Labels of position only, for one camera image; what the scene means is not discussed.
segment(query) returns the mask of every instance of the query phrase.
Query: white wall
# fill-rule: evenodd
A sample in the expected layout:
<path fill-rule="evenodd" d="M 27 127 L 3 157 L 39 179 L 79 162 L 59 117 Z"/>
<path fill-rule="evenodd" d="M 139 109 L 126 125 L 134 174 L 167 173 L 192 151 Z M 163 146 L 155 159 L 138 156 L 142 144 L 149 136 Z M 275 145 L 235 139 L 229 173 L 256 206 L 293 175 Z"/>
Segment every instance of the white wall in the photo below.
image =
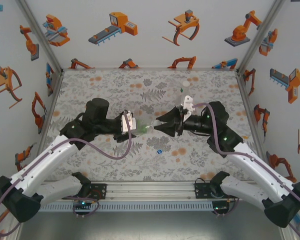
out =
<path fill-rule="evenodd" d="M 34 142 L 39 144 L 41 135 L 38 135 L 34 116 L 31 112 L 31 103 L 34 92 L 41 96 L 47 110 L 51 105 L 52 95 L 47 96 L 45 69 L 48 59 L 40 46 L 39 59 L 30 60 L 30 52 L 25 46 L 25 37 L 20 33 L 19 25 L 28 27 L 15 1 L 2 1 L 3 11 L 0 12 L 0 66 L 9 66 L 16 71 L 22 82 L 22 87 L 15 91 L 22 101 L 9 109 L 15 101 L 7 91 L 0 93 L 0 176 L 10 177 L 16 173 L 14 165 L 16 153 L 21 153 Z M 36 37 L 29 33 L 33 43 L 38 43 Z M 36 106 L 37 113 L 42 115 L 43 109 Z M 32 149 L 33 160 L 38 144 Z"/>
<path fill-rule="evenodd" d="M 128 58 L 140 67 L 163 68 L 180 57 L 197 56 L 194 67 L 202 68 L 211 68 L 233 58 L 240 61 L 251 41 L 233 47 L 224 39 L 232 35 L 235 27 L 244 23 L 245 15 L 252 10 L 256 11 L 260 20 L 264 20 L 272 3 L 273 0 L 28 1 L 42 31 L 45 32 L 42 24 L 47 14 L 59 18 L 68 28 L 71 40 L 63 46 L 51 46 L 63 68 L 68 68 L 73 58 L 98 68 L 117 68 Z M 162 36 L 173 39 L 174 35 L 175 27 L 168 21 L 188 9 L 200 19 L 197 36 L 192 41 L 179 36 L 180 46 L 164 40 Z M 113 11 L 128 15 L 129 21 L 138 25 L 138 35 L 119 34 L 100 46 L 90 43 L 90 37 L 110 26 L 109 14 Z M 256 33 L 256 26 L 252 24 L 247 36 L 253 39 Z"/>
<path fill-rule="evenodd" d="M 270 30 L 278 29 L 278 38 L 268 56 L 255 53 L 248 70 L 256 69 L 255 91 L 250 96 L 251 105 L 260 104 L 271 114 L 265 149 L 280 158 L 286 158 L 295 177 L 300 181 L 300 154 L 298 154 L 298 129 L 300 129 L 300 86 L 299 96 L 288 103 L 288 92 L 270 79 L 270 69 L 289 75 L 295 68 L 300 70 L 300 2 L 286 1 Z M 284 167 L 278 172 L 287 175 Z"/>

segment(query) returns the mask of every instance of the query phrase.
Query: wallpaper with robot prints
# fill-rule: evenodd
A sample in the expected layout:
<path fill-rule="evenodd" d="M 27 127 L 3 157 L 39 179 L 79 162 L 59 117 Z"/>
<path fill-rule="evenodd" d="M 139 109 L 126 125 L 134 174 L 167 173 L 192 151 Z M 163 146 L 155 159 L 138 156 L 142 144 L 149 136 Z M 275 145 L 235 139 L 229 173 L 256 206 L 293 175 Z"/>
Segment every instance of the wallpaper with robot prints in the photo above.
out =
<path fill-rule="evenodd" d="M 278 29 L 278 37 L 273 49 L 267 56 L 257 51 L 247 67 L 256 70 L 255 91 L 249 100 L 251 106 L 259 104 L 271 112 L 265 151 L 285 158 L 300 182 L 300 2 L 285 1 L 269 28 L 274 29 Z M 258 130 L 262 136 L 261 121 Z M 288 176 L 283 164 L 275 170 Z"/>
<path fill-rule="evenodd" d="M 96 68 L 115 68 L 128 58 L 142 68 L 167 68 L 174 59 L 192 56 L 197 57 L 196 68 L 211 68 L 233 58 L 239 65 L 257 34 L 256 25 L 265 19 L 273 2 L 113 0 L 77 4 L 68 0 L 64 5 L 61 0 L 27 1 L 44 33 L 49 26 L 47 22 L 42 25 L 44 21 L 50 21 L 57 34 L 68 33 L 63 38 L 54 38 L 53 31 L 51 37 L 47 34 L 54 39 L 51 49 L 63 68 L 74 57 Z M 245 30 L 242 25 L 247 14 L 249 20 L 260 21 Z M 234 29 L 240 37 L 240 31 L 246 31 L 246 38 L 236 39 L 241 43 L 236 47 L 231 42 Z M 66 44 L 55 47 L 62 40 Z"/>
<path fill-rule="evenodd" d="M 64 125 L 85 111 L 93 98 L 110 102 L 107 118 L 114 118 L 124 109 L 136 113 L 136 118 L 152 121 L 175 105 L 183 81 L 190 82 L 194 103 L 220 101 L 230 115 L 228 125 L 251 148 L 254 142 L 233 71 L 177 70 L 89 70 L 66 71 L 53 112 L 45 147 L 59 134 Z M 211 179 L 219 171 L 227 171 L 238 179 L 248 176 L 227 159 L 214 153 L 201 137 L 184 131 L 180 137 L 170 137 L 160 131 L 139 135 L 132 140 L 129 155 L 123 160 L 110 160 L 85 146 L 62 163 L 48 180 L 60 180 L 80 171 L 94 181 L 187 181 L 197 177 Z M 110 155 L 120 156 L 127 141 L 116 143 L 110 135 L 100 135 L 92 142 Z"/>
<path fill-rule="evenodd" d="M 26 151 L 27 158 L 22 166 L 36 157 L 42 135 L 38 135 L 31 102 L 37 92 L 47 110 L 50 109 L 52 96 L 47 95 L 45 74 L 46 63 L 50 61 L 44 48 L 38 45 L 37 36 L 28 28 L 29 23 L 17 2 L 0 0 L 0 4 L 3 5 L 3 11 L 0 11 L 0 177 L 10 177 L 17 173 L 16 154 L 23 160 L 21 156 Z M 39 104 L 36 112 L 44 115 Z M 35 142 L 38 144 L 28 152 Z"/>

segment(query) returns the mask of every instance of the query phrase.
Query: metal bar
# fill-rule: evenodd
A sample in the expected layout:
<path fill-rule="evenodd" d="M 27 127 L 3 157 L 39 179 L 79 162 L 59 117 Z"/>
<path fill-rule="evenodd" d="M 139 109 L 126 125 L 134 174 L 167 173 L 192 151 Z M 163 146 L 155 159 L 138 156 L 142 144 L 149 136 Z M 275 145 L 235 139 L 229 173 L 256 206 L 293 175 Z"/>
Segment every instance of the metal bar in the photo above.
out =
<path fill-rule="evenodd" d="M 189 202 L 189 201 L 144 201 L 144 202 L 105 202 L 100 201 L 99 212 L 181 212 L 181 211 L 213 211 L 213 204 L 211 201 L 206 202 Z M 73 202 L 58 201 L 50 203 L 42 207 L 39 212 L 54 212 L 64 213 L 72 212 Z M 76 212 L 89 212 L 96 208 L 96 204 L 87 206 L 86 209 L 76 209 Z"/>
<path fill-rule="evenodd" d="M 30 25 L 31 31 L 38 39 L 38 42 L 40 43 L 41 47 L 43 48 L 44 52 L 46 53 L 49 61 L 51 62 L 53 69 L 60 73 L 62 72 L 62 67 L 56 58 L 55 54 L 53 53 L 49 42 L 47 41 L 44 33 L 42 32 L 39 24 L 37 23 L 32 11 L 30 10 L 28 4 L 26 3 L 26 0 L 15 0 L 18 7 L 20 8 L 21 12 L 23 13 L 25 19 Z"/>
<path fill-rule="evenodd" d="M 253 140 L 255 143 L 256 151 L 257 151 L 258 155 L 262 158 L 262 160 L 267 163 L 268 161 L 267 161 L 266 151 L 264 149 L 264 145 L 261 141 L 260 135 L 258 134 L 258 131 L 256 128 L 257 123 L 256 123 L 256 120 L 254 117 L 253 108 L 249 101 L 248 93 L 246 92 L 243 77 L 238 75 L 237 81 L 238 81 L 239 89 L 241 92 L 242 101 L 243 101 L 243 104 L 244 104 L 244 107 L 246 110 L 246 116 L 248 118 L 251 133 L 252 133 Z"/>
<path fill-rule="evenodd" d="M 63 75 L 64 75 L 64 73 L 62 75 L 58 75 L 58 77 L 56 79 L 55 89 L 53 89 L 53 99 L 52 99 L 52 103 L 50 106 L 50 110 L 49 110 L 48 115 L 45 118 L 45 121 L 44 121 L 43 127 L 42 127 L 41 140 L 39 143 L 38 152 L 36 153 L 37 156 L 43 151 L 43 145 L 45 142 L 46 135 L 48 134 L 48 130 L 50 127 L 50 121 L 52 119 L 52 114 L 53 114 L 53 111 L 55 108 L 56 100 L 58 99 L 58 96 L 59 96 L 59 91 L 60 91 L 61 84 L 63 81 Z"/>
<path fill-rule="evenodd" d="M 166 37 L 162 37 L 162 38 L 164 38 L 165 40 L 167 40 L 167 41 L 170 41 L 171 43 L 174 43 L 173 41 L 171 41 L 171 40 L 169 40 L 168 38 L 166 38 Z"/>
<path fill-rule="evenodd" d="M 243 75 L 245 69 L 247 68 L 249 62 L 251 61 L 252 57 L 254 56 L 255 52 L 261 45 L 264 37 L 267 35 L 271 24 L 273 23 L 274 19 L 276 18 L 277 14 L 281 10 L 283 4 L 286 0 L 275 0 L 272 4 L 267 16 L 265 17 L 264 21 L 261 24 L 258 33 L 256 34 L 255 38 L 253 39 L 247 53 L 245 54 L 241 65 L 239 67 L 239 75 Z"/>
<path fill-rule="evenodd" d="M 255 185 L 253 181 L 244 181 Z M 106 197 L 102 202 L 206 202 L 227 198 L 196 199 L 194 181 L 94 181 L 94 184 L 107 184 Z"/>
<path fill-rule="evenodd" d="M 106 67 L 106 68 L 102 67 L 102 68 L 97 68 L 97 69 L 95 69 L 95 68 L 94 69 L 93 68 L 90 68 L 90 69 L 88 69 L 88 68 L 87 69 L 79 69 L 79 68 L 78 69 L 71 69 L 71 68 L 69 69 L 69 68 L 65 68 L 63 71 L 64 72 L 65 71 L 101 71 L 101 70 L 102 71 L 105 71 L 105 70 L 108 71 L 108 70 L 114 70 L 114 69 L 119 69 L 119 68 L 112 68 L 112 67 L 110 67 L 110 68 L 109 67 Z M 222 72 L 225 72 L 225 71 L 229 72 L 230 71 L 230 72 L 236 72 L 235 69 L 228 69 L 228 68 L 222 68 L 222 69 L 221 68 L 218 68 L 218 69 L 214 68 L 213 69 L 211 67 L 210 68 L 209 67 L 206 67 L 206 68 L 205 67 L 202 67 L 202 68 L 201 67 L 198 67 L 198 68 L 194 67 L 194 68 L 190 68 L 190 69 L 186 68 L 186 67 L 182 67 L 182 68 L 178 67 L 178 68 L 174 68 L 174 69 L 173 68 L 170 68 L 170 69 L 169 68 L 161 68 L 161 67 L 158 67 L 158 68 L 157 67 L 154 67 L 154 68 L 153 67 L 150 67 L 150 68 L 149 67 L 146 67 L 146 68 L 141 68 L 140 67 L 138 69 L 137 68 L 134 68 L 134 69 L 133 68 L 122 68 L 122 69 L 120 68 L 120 71 L 185 71 L 185 70 L 186 71 L 212 71 L 212 72 L 213 71 L 219 71 L 219 72 L 221 72 L 221 71 Z"/>

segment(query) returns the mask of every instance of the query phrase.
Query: clear plastic bottle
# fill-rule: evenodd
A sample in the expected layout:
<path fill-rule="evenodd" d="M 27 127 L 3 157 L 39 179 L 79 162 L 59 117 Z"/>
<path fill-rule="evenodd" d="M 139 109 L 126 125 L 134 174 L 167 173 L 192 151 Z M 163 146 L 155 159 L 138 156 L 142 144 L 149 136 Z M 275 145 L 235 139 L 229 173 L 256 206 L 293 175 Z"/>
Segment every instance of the clear plastic bottle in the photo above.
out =
<path fill-rule="evenodd" d="M 140 109 L 136 107 L 133 111 L 133 117 L 136 120 L 136 129 L 132 130 L 132 134 L 134 135 L 142 135 L 152 133 L 155 126 L 162 124 L 159 120 L 151 120 L 148 117 L 144 117 L 144 115 L 140 115 Z"/>
<path fill-rule="evenodd" d="M 190 83 L 188 81 L 182 82 L 182 86 L 180 87 L 180 91 L 178 92 L 178 96 L 176 98 L 175 106 L 180 108 L 184 103 L 184 98 L 186 95 L 190 94 Z"/>

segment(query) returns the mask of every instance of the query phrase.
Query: metal frame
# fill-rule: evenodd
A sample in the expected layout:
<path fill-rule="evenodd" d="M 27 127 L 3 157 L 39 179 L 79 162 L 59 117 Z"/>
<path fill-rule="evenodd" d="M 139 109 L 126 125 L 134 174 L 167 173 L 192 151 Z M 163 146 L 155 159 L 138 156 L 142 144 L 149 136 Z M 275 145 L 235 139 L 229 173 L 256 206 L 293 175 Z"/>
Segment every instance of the metal frame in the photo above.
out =
<path fill-rule="evenodd" d="M 249 101 L 249 95 L 246 91 L 245 88 L 245 83 L 244 83 L 244 79 L 243 76 L 239 76 L 237 75 L 237 81 L 238 81 L 238 85 L 239 85 L 239 90 L 241 93 L 241 97 L 242 97 L 242 101 L 246 110 L 246 116 L 248 118 L 249 124 L 250 124 L 250 129 L 252 132 L 252 137 L 255 143 L 255 147 L 256 147 L 256 151 L 258 153 L 258 155 L 262 158 L 263 161 L 267 162 L 267 156 L 266 156 L 266 151 L 264 149 L 264 145 L 261 141 L 261 137 L 258 134 L 258 130 L 257 130 L 257 122 L 255 120 L 254 117 L 254 113 L 253 113 L 253 108 L 251 106 L 251 103 Z"/>
<path fill-rule="evenodd" d="M 41 140 L 40 140 L 40 143 L 39 143 L 39 147 L 38 147 L 38 151 L 36 153 L 36 156 L 38 156 L 44 150 L 43 146 L 44 146 L 45 138 L 46 138 L 46 135 L 48 134 L 48 130 L 49 130 L 50 122 L 51 122 L 51 119 L 52 119 L 53 111 L 54 111 L 55 104 L 56 104 L 56 101 L 58 99 L 59 91 L 60 91 L 61 84 L 62 84 L 62 81 L 63 81 L 63 76 L 64 76 L 64 73 L 59 74 L 58 78 L 56 79 L 55 87 L 53 89 L 53 94 L 52 94 L 53 95 L 52 96 L 53 97 L 52 103 L 51 103 L 48 115 L 46 116 L 45 121 L 43 123 Z"/>
<path fill-rule="evenodd" d="M 249 62 L 251 61 L 252 57 L 254 56 L 255 52 L 261 45 L 263 39 L 265 36 L 267 36 L 267 33 L 270 29 L 271 24 L 273 23 L 274 19 L 276 18 L 277 14 L 281 10 L 283 4 L 286 0 L 275 0 L 272 4 L 267 16 L 265 17 L 264 21 L 261 24 L 260 29 L 258 30 L 258 33 L 256 34 L 255 38 L 253 39 L 247 53 L 245 54 L 241 65 L 239 67 L 239 75 L 243 75 L 246 67 L 248 66 Z"/>

